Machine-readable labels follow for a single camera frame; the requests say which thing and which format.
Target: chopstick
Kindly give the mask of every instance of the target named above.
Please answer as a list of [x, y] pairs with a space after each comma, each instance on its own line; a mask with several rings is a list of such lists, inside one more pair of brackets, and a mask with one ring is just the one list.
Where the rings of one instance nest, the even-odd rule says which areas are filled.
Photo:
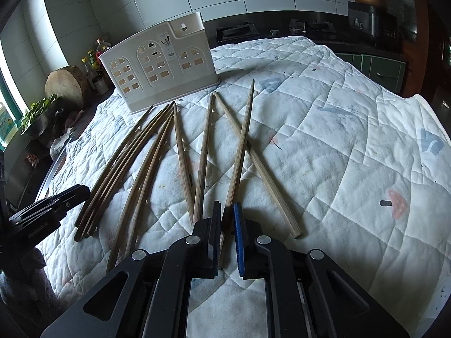
[[[169, 118], [167, 118], [165, 124], [163, 125], [163, 129], [167, 126], [168, 122], [171, 120], [172, 114], [170, 114]], [[155, 153], [157, 152], [158, 145], [160, 139], [162, 137], [163, 129], [155, 138], [152, 147], [149, 149], [146, 158], [143, 161], [143, 164], [139, 168], [138, 175], [136, 176], [135, 181], [133, 182], [132, 189], [130, 190], [129, 196], [127, 198], [127, 202], [125, 203], [125, 207], [122, 210], [122, 213], [119, 218], [119, 224], [116, 229], [116, 233], [114, 234], [113, 243], [110, 248], [110, 256], [108, 258], [107, 263], [107, 273], [112, 270], [116, 266], [117, 256], [119, 254], [119, 249], [123, 244], [123, 237], [126, 232], [126, 225], [129, 221], [130, 210], [135, 206], [136, 197], [143, 192], [143, 180], [146, 174], [146, 171], [150, 168], [153, 158], [155, 157]]]
[[[224, 101], [221, 99], [219, 94], [215, 93], [215, 96], [222, 110], [224, 110], [224, 112], [226, 113], [229, 123], [231, 124], [235, 133], [237, 135], [240, 135], [241, 132], [240, 124], [236, 121], [235, 118], [233, 118], [232, 113], [226, 107]], [[292, 211], [289, 209], [289, 206], [286, 203], [281, 191], [279, 190], [276, 183], [269, 174], [269, 171], [264, 165], [262, 159], [252, 146], [250, 138], [247, 139], [247, 153], [249, 154], [253, 164], [257, 168], [258, 173], [262, 177], [263, 183], [266, 189], [268, 190], [269, 194], [271, 195], [272, 200], [276, 203], [277, 207], [279, 208], [280, 214], [283, 216], [286, 224], [288, 225], [291, 234], [293, 235], [294, 238], [301, 236], [302, 235], [301, 229], [298, 223], [296, 222], [296, 219]]]
[[191, 193], [191, 184], [189, 182], [188, 165], [186, 163], [185, 150], [182, 140], [182, 129], [180, 125], [179, 113], [177, 105], [174, 105], [174, 127], [175, 138], [177, 139], [177, 152], [179, 153], [180, 173], [182, 174], [183, 192], [185, 193], [186, 204], [188, 205], [188, 214], [191, 224], [194, 225], [194, 203], [193, 194]]
[[152, 136], [156, 127], [159, 126], [162, 119], [164, 119], [168, 112], [170, 104], [166, 105], [152, 120], [143, 128], [139, 135], [129, 144], [129, 146], [120, 154], [118, 161], [114, 164], [109, 177], [106, 177], [99, 191], [93, 197], [92, 202], [88, 205], [85, 214], [79, 224], [77, 231], [75, 232], [74, 240], [80, 241], [82, 237], [87, 237], [89, 230], [91, 230], [93, 224], [97, 227], [98, 221], [102, 217], [103, 208], [106, 208], [110, 197], [116, 190], [116, 186], [122, 181], [123, 177], [127, 173], [129, 167], [136, 159], [137, 155], [144, 147], [146, 142]]
[[146, 203], [147, 196], [150, 193], [150, 187], [152, 185], [155, 172], [159, 165], [159, 160], [161, 158], [163, 145], [166, 141], [166, 134], [171, 126], [173, 116], [171, 115], [160, 132], [158, 133], [157, 139], [155, 139], [155, 142], [158, 141], [158, 145], [156, 147], [155, 154], [152, 158], [152, 162], [147, 170], [146, 177], [144, 179], [144, 184], [141, 187], [141, 193], [139, 195], [138, 203], [135, 209], [135, 212], [133, 213], [133, 217], [130, 223], [130, 234], [127, 241], [127, 246], [125, 248], [125, 255], [129, 255], [132, 252], [132, 249], [135, 248], [137, 234], [138, 234], [138, 221], [141, 217], [141, 214], [144, 210], [144, 204]]
[[255, 80], [252, 80], [251, 88], [249, 90], [249, 97], [247, 98], [246, 112], [244, 113], [243, 126], [241, 127], [240, 142], [236, 149], [235, 163], [233, 165], [232, 178], [229, 184], [229, 191], [227, 192], [226, 204], [224, 205], [224, 212], [221, 219], [221, 238], [220, 238], [220, 264], [221, 252], [224, 244], [225, 233], [229, 231], [232, 221], [232, 205], [238, 194], [240, 186], [241, 171], [243, 169], [244, 153], [246, 152], [247, 133], [249, 132], [249, 125], [251, 122], [252, 101], [254, 92]]
[[111, 171], [111, 168], [113, 167], [114, 162], [118, 159], [119, 155], [125, 150], [127, 145], [129, 145], [129, 142], [131, 142], [132, 137], [134, 135], [136, 135], [136, 132], [137, 132], [136, 130], [139, 128], [139, 126], [141, 126], [141, 124], [144, 122], [144, 119], [147, 118], [147, 116], [149, 115], [149, 113], [150, 113], [150, 111], [152, 109], [153, 109], [153, 106], [151, 106], [146, 111], [146, 113], [144, 113], [141, 116], [141, 118], [139, 118], [138, 122], [136, 122], [136, 124], [134, 125], [132, 130], [122, 140], [121, 144], [116, 149], [116, 151], [114, 152], [113, 156], [111, 156], [110, 160], [108, 160], [106, 166], [104, 167], [102, 173], [100, 174], [100, 177], [97, 179], [96, 183], [94, 184], [94, 187], [92, 187], [92, 189], [91, 189], [91, 195], [90, 195], [89, 199], [84, 203], [80, 213], [78, 214], [78, 218], [77, 218], [77, 220], [74, 223], [74, 226], [76, 228], [80, 226], [80, 222], [81, 222], [81, 220], [83, 218], [83, 215], [86, 212], [86, 209], [89, 207], [89, 204], [92, 202], [92, 200], [95, 197], [96, 193], [100, 189], [100, 186], [102, 185], [103, 181], [105, 180], [105, 178], [108, 176], [109, 172]]
[[205, 117], [204, 137], [202, 139], [202, 147], [200, 151], [199, 170], [196, 185], [196, 195], [194, 197], [194, 217], [193, 226], [202, 218], [204, 211], [204, 192], [205, 192], [205, 176], [207, 173], [207, 156], [208, 156], [208, 140], [210, 137], [211, 112], [213, 109], [214, 95], [210, 94], [208, 102], [207, 115]]

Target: quilted blanket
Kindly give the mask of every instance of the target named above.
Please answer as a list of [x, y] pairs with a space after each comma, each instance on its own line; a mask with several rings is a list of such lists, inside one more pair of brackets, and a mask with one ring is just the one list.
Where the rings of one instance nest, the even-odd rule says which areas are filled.
[[[451, 142], [429, 105], [418, 95], [388, 92], [302, 37], [224, 45], [212, 55], [220, 85], [177, 100], [194, 182], [208, 95], [216, 90], [242, 121], [255, 79], [249, 135], [304, 235], [292, 238], [247, 155], [238, 195], [245, 216], [293, 250], [324, 250], [410, 333], [427, 328], [448, 298], [451, 256]], [[92, 187], [139, 116], [116, 93], [102, 103], [67, 146], [50, 193], [76, 183]], [[212, 126], [204, 215], [214, 200], [226, 199], [238, 144], [219, 105]], [[119, 216], [151, 143], [114, 195], [97, 237], [73, 241], [78, 206], [40, 244], [66, 307], [104, 276]], [[137, 246], [149, 252], [191, 233], [176, 152], [173, 132], [140, 225]], [[187, 336], [267, 337], [264, 283], [242, 280], [232, 240], [224, 248], [219, 276], [192, 282]]]

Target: green cabinet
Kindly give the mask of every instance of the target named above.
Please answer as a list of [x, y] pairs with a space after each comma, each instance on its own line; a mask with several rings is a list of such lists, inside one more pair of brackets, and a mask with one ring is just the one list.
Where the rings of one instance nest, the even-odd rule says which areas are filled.
[[404, 79], [405, 62], [367, 54], [337, 53], [345, 62], [352, 64], [380, 86], [398, 94]]

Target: green leafy vegetable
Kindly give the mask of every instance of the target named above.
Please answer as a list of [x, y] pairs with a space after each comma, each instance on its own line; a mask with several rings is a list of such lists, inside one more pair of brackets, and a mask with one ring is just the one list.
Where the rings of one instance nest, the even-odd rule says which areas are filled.
[[38, 118], [47, 107], [52, 104], [58, 96], [53, 94], [49, 99], [43, 98], [39, 100], [37, 103], [32, 103], [30, 106], [30, 110], [25, 113], [22, 118], [22, 132], [34, 122], [36, 118]]

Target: product label sticker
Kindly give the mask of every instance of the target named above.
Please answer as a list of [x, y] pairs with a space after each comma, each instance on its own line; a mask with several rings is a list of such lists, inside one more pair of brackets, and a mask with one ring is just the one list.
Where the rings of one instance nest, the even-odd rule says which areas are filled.
[[166, 58], [168, 59], [168, 61], [173, 60], [174, 58], [177, 58], [174, 48], [172, 47], [171, 37], [169, 36], [168, 32], [163, 32], [161, 34], [158, 34], [156, 37], [161, 42], [161, 44], [163, 46], [163, 50], [165, 52], [165, 55], [166, 55]]

